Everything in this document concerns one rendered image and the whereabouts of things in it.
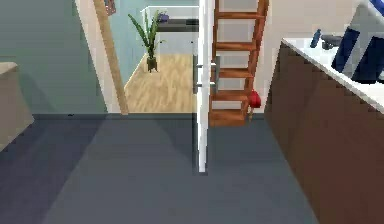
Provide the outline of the white room door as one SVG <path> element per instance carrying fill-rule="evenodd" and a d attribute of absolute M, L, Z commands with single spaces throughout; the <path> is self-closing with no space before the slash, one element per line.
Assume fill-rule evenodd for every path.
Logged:
<path fill-rule="evenodd" d="M 207 144 L 211 89 L 211 60 L 215 0 L 199 0 L 197 63 L 197 150 L 198 172 L 207 174 Z"/>

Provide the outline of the small blue bottle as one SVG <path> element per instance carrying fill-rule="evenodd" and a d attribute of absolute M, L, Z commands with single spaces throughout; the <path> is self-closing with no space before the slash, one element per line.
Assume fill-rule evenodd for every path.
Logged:
<path fill-rule="evenodd" d="M 321 37 L 321 29 L 317 29 L 317 31 L 314 33 L 313 38 L 310 43 L 311 48 L 315 48 L 319 42 L 319 39 Z"/>

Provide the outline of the green house plant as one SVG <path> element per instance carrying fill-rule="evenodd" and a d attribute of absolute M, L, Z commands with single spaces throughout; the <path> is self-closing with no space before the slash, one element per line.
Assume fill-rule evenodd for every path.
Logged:
<path fill-rule="evenodd" d="M 128 17 L 133 23 L 134 27 L 136 28 L 143 42 L 143 46 L 146 49 L 146 52 L 147 52 L 146 64 L 147 64 L 148 71 L 149 72 L 152 72 L 153 70 L 158 71 L 155 51 L 157 49 L 157 46 L 160 43 L 162 43 L 162 40 L 160 41 L 156 40 L 158 26 L 160 24 L 159 11 L 155 12 L 151 20 L 148 20 L 148 14 L 144 13 L 145 27 L 142 27 L 131 14 L 129 14 Z"/>

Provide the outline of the brown wooden ladder shelf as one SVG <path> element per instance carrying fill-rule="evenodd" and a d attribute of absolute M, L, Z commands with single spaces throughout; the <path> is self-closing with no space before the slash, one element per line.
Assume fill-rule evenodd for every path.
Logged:
<path fill-rule="evenodd" d="M 263 32 L 267 19 L 270 0 L 257 0 L 257 8 L 253 11 L 239 9 L 238 11 L 225 11 L 221 9 L 223 3 L 215 0 L 213 20 L 212 56 L 219 56 L 218 52 L 247 52 L 249 59 L 243 68 L 220 68 L 219 82 L 224 79 L 243 79 L 242 90 L 220 90 L 213 93 L 211 89 L 209 125 L 210 126 L 242 126 L 246 121 L 251 121 L 254 110 L 248 104 L 248 96 L 253 87 L 255 73 L 263 40 Z M 253 33 L 248 41 L 220 40 L 219 21 L 225 20 L 249 20 L 253 23 Z"/>

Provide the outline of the red round object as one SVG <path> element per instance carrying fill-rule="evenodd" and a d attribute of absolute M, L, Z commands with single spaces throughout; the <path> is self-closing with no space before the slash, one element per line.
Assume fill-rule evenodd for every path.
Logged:
<path fill-rule="evenodd" d="M 261 107 L 261 98 L 259 94 L 252 90 L 248 96 L 248 104 L 251 108 L 260 108 Z"/>

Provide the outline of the white cabinet with black top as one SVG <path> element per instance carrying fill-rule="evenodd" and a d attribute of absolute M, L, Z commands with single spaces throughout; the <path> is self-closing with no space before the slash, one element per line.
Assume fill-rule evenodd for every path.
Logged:
<path fill-rule="evenodd" d="M 156 40 L 158 54 L 198 53 L 199 7 L 198 6 L 147 6 L 141 10 L 142 18 L 151 20 L 156 12 L 168 16 L 159 24 Z"/>

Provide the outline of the framed wall picture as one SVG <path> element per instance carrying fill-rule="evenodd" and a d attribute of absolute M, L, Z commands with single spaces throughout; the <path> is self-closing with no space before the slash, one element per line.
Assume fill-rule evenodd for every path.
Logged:
<path fill-rule="evenodd" d="M 104 0 L 104 4 L 108 16 L 111 16 L 116 12 L 115 0 Z"/>

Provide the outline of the dark grey small object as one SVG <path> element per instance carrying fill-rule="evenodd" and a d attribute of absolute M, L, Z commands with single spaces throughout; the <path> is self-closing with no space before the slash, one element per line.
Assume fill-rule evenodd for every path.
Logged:
<path fill-rule="evenodd" d="M 322 35 L 321 39 L 323 40 L 322 48 L 324 50 L 330 50 L 333 47 L 338 47 L 340 45 L 342 36 Z"/>

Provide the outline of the blue and grey box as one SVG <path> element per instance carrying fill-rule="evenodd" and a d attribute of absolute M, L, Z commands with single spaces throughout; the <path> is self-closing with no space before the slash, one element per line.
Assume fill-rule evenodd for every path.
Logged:
<path fill-rule="evenodd" d="M 331 67 L 352 81 L 374 84 L 384 70 L 384 0 L 362 0 Z"/>

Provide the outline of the brown cabinet with white top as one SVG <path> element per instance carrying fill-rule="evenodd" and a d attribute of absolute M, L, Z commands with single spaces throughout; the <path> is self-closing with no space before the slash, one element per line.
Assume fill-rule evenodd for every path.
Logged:
<path fill-rule="evenodd" d="M 283 40 L 264 116 L 319 224 L 384 224 L 384 114 Z"/>

